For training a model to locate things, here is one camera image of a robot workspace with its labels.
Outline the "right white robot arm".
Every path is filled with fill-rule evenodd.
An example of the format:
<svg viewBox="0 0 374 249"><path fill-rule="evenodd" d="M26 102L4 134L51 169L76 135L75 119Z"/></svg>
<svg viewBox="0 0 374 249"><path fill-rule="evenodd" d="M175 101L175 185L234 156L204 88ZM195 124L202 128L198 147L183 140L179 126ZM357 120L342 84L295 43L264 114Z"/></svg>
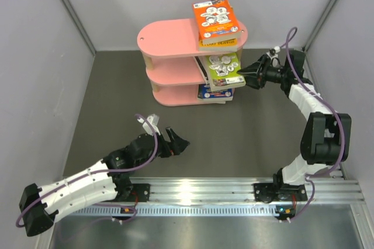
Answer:
<svg viewBox="0 0 374 249"><path fill-rule="evenodd" d="M332 167L338 167L348 157L352 119L346 113L332 113L312 82L303 76L304 61L303 52L292 50L284 65L280 65L278 50L271 49L239 70L253 89L261 89L269 82L279 84L306 119L300 154L275 173L271 183L254 184L257 202L306 201L306 180L329 175Z"/></svg>

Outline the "yellow 130-storey treehouse book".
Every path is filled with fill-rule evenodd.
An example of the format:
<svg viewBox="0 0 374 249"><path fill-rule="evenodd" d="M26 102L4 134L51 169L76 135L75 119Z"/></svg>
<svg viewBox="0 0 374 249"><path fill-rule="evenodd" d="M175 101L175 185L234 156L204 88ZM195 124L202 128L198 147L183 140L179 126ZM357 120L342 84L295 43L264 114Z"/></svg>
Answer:
<svg viewBox="0 0 374 249"><path fill-rule="evenodd" d="M204 44L201 40L198 44L199 51L207 52L236 52L238 50L237 39L219 41L217 43Z"/></svg>

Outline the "dark tale of two cities book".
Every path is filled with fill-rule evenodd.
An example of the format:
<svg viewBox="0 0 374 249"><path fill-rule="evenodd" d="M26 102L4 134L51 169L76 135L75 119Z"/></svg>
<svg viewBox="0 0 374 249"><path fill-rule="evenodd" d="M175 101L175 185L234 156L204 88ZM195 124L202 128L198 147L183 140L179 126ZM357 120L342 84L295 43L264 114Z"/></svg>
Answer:
<svg viewBox="0 0 374 249"><path fill-rule="evenodd" d="M200 71L204 82L206 85L211 85L212 84L212 78L209 73L208 66L206 64L206 60L203 56L194 56L195 63L198 67L198 70Z"/></svg>

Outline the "dark blue treehouse book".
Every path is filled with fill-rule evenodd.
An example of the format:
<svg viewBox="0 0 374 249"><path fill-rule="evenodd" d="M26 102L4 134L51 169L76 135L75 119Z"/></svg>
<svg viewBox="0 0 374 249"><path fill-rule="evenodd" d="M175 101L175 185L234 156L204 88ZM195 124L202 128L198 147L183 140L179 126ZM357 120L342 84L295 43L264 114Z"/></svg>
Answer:
<svg viewBox="0 0 374 249"><path fill-rule="evenodd" d="M203 102L228 102L233 100L233 95L233 89L214 91L208 84L198 86L198 99Z"/></svg>

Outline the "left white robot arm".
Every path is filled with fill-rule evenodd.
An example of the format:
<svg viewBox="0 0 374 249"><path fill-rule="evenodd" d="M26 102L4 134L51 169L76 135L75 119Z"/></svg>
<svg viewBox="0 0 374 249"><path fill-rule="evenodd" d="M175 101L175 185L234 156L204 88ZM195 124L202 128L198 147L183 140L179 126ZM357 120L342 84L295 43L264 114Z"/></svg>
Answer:
<svg viewBox="0 0 374 249"><path fill-rule="evenodd" d="M159 133L144 133L126 147L109 153L91 167L55 183L28 185L22 193L16 227L27 236L44 233L66 216L105 201L124 201L132 193L132 172L157 157L180 155L190 145L170 127L168 140Z"/></svg>

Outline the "lime green treehouse book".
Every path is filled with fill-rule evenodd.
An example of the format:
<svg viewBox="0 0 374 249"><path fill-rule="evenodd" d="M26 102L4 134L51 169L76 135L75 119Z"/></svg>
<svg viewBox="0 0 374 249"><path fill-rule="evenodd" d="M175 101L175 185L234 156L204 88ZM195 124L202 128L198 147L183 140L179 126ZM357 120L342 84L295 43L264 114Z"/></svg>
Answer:
<svg viewBox="0 0 374 249"><path fill-rule="evenodd" d="M237 53L202 56L202 63L213 91L245 86L244 77L238 73L241 63Z"/></svg>

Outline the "purple treehouse book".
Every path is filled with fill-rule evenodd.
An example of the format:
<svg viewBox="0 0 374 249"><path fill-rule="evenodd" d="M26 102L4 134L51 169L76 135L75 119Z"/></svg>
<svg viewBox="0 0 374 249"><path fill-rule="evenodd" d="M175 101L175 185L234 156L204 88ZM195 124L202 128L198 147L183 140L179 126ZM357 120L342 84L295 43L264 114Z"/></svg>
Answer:
<svg viewBox="0 0 374 249"><path fill-rule="evenodd" d="M201 101L201 104L225 104L226 101L215 101L215 100L207 100Z"/></svg>

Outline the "orange 78-storey treehouse book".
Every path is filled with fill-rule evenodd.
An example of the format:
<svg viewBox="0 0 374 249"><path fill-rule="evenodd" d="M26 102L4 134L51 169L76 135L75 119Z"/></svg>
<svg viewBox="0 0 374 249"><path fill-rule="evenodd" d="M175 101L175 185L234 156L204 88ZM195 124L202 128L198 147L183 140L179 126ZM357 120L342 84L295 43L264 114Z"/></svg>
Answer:
<svg viewBox="0 0 374 249"><path fill-rule="evenodd" d="M192 4L200 41L212 44L238 39L241 27L229 0L208 0Z"/></svg>

